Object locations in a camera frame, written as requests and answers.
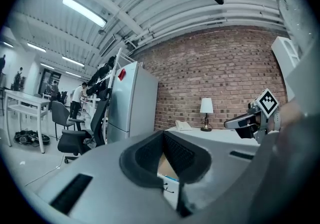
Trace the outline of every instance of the table lamp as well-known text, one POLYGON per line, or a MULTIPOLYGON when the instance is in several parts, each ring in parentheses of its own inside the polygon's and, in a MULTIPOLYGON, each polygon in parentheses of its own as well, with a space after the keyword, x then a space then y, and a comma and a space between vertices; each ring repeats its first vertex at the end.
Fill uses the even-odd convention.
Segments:
POLYGON ((212 129, 208 127, 209 125, 208 114, 213 114, 213 111, 214 111, 213 109, 214 108, 212 106, 211 98, 202 98, 200 113, 205 113, 205 118, 204 118, 205 126, 200 129, 201 131, 212 131, 212 129))

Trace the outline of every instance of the wrist strap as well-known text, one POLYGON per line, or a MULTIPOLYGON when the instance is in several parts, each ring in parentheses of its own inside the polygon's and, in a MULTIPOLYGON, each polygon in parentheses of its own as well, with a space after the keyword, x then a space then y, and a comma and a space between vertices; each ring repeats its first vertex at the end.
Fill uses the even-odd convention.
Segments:
POLYGON ((281 128, 281 118, 280 118, 280 113, 278 110, 275 111, 275 113, 273 114, 273 120, 274 120, 274 129, 273 130, 277 130, 279 131, 281 128))

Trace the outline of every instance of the white cable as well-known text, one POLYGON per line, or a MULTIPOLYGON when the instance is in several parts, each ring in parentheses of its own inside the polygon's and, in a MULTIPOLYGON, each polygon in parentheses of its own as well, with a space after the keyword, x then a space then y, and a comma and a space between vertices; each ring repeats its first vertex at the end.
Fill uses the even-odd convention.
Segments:
POLYGON ((29 183, 25 184, 25 186, 27 186, 27 185, 31 184, 32 182, 35 182, 36 180, 38 180, 38 179, 40 179, 40 178, 42 178, 42 177, 46 176, 48 173, 50 173, 50 172, 52 172, 52 171, 54 171, 54 170, 58 169, 58 168, 61 166, 61 164, 62 164, 62 160, 64 159, 64 158, 63 158, 64 156, 65 156, 65 153, 63 153, 63 155, 62 155, 61 162, 60 162, 59 166, 57 166, 57 167, 56 167, 56 168, 54 168, 53 170, 48 171, 48 172, 47 172, 47 173, 45 173, 44 175, 42 175, 42 176, 40 176, 40 177, 38 177, 38 178, 34 179, 33 181, 30 181, 29 183))

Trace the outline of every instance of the refrigerator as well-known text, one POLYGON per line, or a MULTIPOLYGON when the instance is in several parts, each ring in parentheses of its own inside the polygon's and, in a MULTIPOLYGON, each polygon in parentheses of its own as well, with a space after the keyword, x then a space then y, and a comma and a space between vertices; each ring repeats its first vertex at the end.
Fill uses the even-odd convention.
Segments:
POLYGON ((108 110, 108 144, 154 131, 157 78, 134 62, 117 70, 113 83, 108 110), (120 80, 123 69, 126 73, 120 80))

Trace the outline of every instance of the lampshade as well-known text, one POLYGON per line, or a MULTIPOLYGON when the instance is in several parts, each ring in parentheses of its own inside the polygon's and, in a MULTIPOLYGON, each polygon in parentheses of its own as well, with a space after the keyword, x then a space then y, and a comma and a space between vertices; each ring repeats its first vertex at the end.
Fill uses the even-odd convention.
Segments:
POLYGON ((200 113, 213 114, 213 109, 211 98, 202 98, 200 113))

